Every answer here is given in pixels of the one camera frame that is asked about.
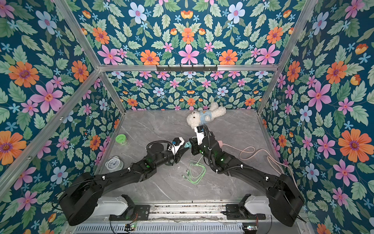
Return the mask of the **teal charger adapter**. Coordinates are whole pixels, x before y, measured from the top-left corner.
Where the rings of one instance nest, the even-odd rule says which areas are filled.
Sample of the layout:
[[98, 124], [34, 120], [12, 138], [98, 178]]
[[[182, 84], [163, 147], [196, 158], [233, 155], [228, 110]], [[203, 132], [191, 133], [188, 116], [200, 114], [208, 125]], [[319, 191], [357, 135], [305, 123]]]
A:
[[184, 148], [191, 148], [191, 143], [188, 141], [185, 143]]

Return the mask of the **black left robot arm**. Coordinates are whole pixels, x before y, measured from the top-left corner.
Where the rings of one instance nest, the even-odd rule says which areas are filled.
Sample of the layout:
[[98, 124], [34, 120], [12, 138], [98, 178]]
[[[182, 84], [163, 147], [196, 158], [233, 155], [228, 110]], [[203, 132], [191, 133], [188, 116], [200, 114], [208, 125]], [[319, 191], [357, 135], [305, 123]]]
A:
[[177, 164], [190, 148], [184, 143], [176, 146], [165, 140], [155, 141], [147, 145], [144, 158], [125, 169], [94, 176], [83, 173], [58, 200], [69, 225], [79, 225], [91, 217], [106, 193], [151, 178], [158, 167]]

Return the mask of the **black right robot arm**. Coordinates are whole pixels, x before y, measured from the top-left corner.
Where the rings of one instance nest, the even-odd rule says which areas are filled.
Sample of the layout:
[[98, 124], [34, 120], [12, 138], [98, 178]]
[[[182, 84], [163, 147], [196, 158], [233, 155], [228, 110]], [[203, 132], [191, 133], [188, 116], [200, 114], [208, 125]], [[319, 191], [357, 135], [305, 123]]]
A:
[[293, 179], [262, 172], [223, 151], [214, 135], [189, 139], [193, 155], [201, 154], [208, 166], [220, 175], [238, 178], [266, 195], [272, 216], [285, 226], [294, 225], [305, 199]]

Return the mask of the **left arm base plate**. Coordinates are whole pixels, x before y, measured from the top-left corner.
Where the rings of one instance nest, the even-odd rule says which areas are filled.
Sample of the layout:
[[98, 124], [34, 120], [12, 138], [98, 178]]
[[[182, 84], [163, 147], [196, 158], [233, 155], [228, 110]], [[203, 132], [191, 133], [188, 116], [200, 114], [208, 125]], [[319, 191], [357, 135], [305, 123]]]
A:
[[111, 221], [145, 221], [150, 214], [150, 205], [131, 205], [121, 215], [110, 215]]

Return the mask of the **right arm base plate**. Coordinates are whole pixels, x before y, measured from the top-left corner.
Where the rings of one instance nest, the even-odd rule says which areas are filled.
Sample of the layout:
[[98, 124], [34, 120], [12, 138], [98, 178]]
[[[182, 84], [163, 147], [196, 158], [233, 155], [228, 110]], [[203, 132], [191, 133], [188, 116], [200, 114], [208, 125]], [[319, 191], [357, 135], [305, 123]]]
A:
[[245, 207], [238, 204], [227, 204], [226, 209], [221, 211], [228, 220], [266, 220], [264, 214], [252, 214]]

